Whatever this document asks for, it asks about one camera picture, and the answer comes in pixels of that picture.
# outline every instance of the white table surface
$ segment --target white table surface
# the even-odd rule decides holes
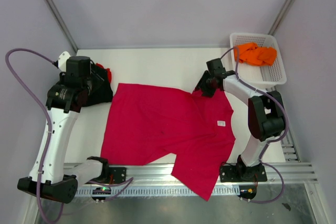
[[[168,48],[168,49],[90,49],[79,50],[78,56],[88,56],[112,71],[112,90],[118,83],[149,84],[178,88],[192,92],[206,70],[206,61],[219,58],[226,48]],[[223,59],[227,70],[232,69],[230,54]],[[226,93],[234,110],[232,129],[236,142],[228,160],[235,163],[250,137],[247,126],[247,106]],[[65,163],[81,163],[89,156],[100,156],[107,117],[111,104],[82,108],[74,125],[66,152]],[[154,163],[174,163],[169,154]],[[280,143],[272,143],[264,162],[285,162]]]

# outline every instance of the red cloth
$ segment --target red cloth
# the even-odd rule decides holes
[[[201,95],[201,91],[119,84],[101,157],[110,164],[145,165],[174,153],[172,175],[209,200],[221,162],[228,160],[234,145],[233,110],[223,91],[212,98]],[[218,126],[218,121],[225,126]]]

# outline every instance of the gray wall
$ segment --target gray wall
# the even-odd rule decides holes
[[[287,74],[279,90],[299,151],[335,209],[336,0],[296,0],[276,38]]]
[[[20,223],[28,197],[16,185],[32,168],[45,118],[7,69],[5,54],[15,47],[27,47],[56,60],[70,46],[44,0],[0,0],[0,7],[0,216],[1,223]],[[44,103],[58,70],[28,53],[13,55],[11,62]]]
[[[229,45],[268,33],[285,0],[54,0],[80,49]]]

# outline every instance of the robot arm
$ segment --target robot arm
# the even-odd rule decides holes
[[[208,97],[212,97],[216,89],[225,90],[248,106],[248,127],[251,137],[237,161],[237,170],[243,180],[244,176],[250,177],[250,174],[254,174],[261,166],[259,157],[262,151],[269,140],[279,136],[285,129],[285,119],[274,101],[239,82],[235,72],[226,71],[219,58],[206,64],[208,70],[204,72],[196,90],[201,89],[203,95]],[[271,91],[268,94],[283,106],[279,92]]]
[[[71,57],[63,52],[55,63],[62,72],[60,80],[49,91],[47,99],[48,114],[52,121],[52,133],[41,175],[41,197],[69,203],[77,188],[92,179],[108,177],[108,161],[100,157],[89,157],[84,163],[64,172],[65,154],[69,137],[75,121],[92,94],[106,88],[104,79],[97,75],[97,66],[89,57]],[[18,189],[36,195],[39,162],[45,148],[48,135],[46,123],[36,161],[29,176],[21,178]]]

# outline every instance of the plastic laundry basket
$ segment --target plastic laundry basket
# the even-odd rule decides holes
[[[258,44],[259,47],[273,47],[277,51],[277,58],[272,66],[257,67],[240,63],[238,66],[239,76],[243,80],[261,89],[268,89],[275,85],[286,83],[287,77],[285,68],[276,39],[266,34],[232,33],[230,35],[231,47],[249,42],[254,42]],[[235,69],[236,61],[233,51],[231,52],[231,57]]]

